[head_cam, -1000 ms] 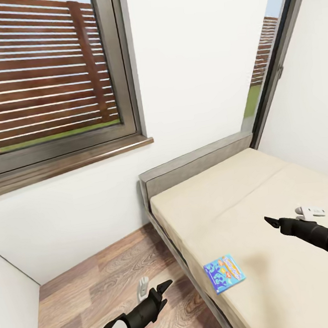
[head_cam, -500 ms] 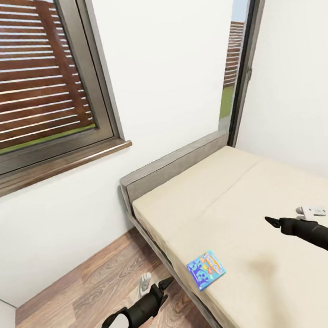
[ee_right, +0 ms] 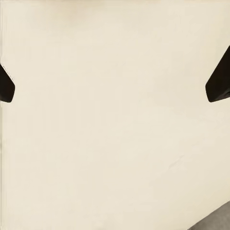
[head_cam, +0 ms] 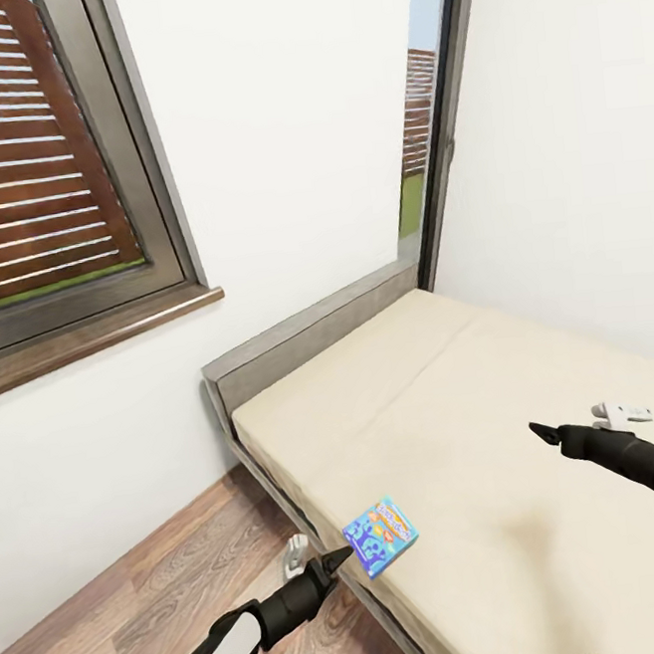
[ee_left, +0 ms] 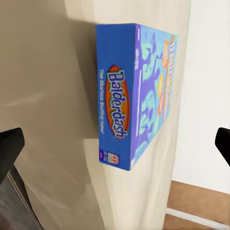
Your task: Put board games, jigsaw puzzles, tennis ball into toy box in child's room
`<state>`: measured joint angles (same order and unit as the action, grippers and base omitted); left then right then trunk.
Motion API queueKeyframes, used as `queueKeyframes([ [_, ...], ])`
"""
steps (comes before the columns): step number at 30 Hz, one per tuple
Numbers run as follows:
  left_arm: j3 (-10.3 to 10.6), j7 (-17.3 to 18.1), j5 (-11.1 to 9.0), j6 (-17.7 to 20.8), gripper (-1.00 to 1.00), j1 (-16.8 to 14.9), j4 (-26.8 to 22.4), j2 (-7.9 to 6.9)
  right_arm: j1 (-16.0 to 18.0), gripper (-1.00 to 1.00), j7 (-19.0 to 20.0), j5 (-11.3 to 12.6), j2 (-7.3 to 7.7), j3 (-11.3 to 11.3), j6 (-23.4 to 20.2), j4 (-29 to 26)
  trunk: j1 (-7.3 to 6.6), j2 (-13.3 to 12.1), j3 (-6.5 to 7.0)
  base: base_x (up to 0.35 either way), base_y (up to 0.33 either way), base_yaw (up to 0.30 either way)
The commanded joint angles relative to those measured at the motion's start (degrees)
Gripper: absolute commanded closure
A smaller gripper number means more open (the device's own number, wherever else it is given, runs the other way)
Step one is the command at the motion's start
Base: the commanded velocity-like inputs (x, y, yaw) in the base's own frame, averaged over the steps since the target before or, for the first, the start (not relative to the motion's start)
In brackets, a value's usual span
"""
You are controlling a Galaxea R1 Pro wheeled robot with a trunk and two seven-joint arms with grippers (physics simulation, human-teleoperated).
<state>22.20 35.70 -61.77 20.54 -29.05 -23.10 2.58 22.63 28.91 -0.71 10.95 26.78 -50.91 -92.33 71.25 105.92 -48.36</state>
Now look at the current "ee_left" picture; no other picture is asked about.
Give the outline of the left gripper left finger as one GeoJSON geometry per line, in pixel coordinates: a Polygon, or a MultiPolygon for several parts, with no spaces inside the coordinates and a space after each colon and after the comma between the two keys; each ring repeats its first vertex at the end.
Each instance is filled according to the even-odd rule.
{"type": "Polygon", "coordinates": [[[24,135],[20,127],[0,133],[0,184],[24,146],[24,135]]]}

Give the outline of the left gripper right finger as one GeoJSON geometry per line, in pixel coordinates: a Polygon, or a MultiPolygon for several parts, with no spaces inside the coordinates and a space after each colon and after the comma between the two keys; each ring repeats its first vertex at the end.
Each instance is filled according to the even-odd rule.
{"type": "Polygon", "coordinates": [[[230,129],[219,127],[215,138],[215,145],[230,165],[230,129]]]}

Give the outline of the board game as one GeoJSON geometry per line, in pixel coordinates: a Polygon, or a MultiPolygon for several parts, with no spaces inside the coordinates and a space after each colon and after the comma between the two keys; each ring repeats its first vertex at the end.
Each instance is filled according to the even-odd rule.
{"type": "Polygon", "coordinates": [[[96,25],[99,162],[131,171],[169,117],[179,36],[96,25]]]}

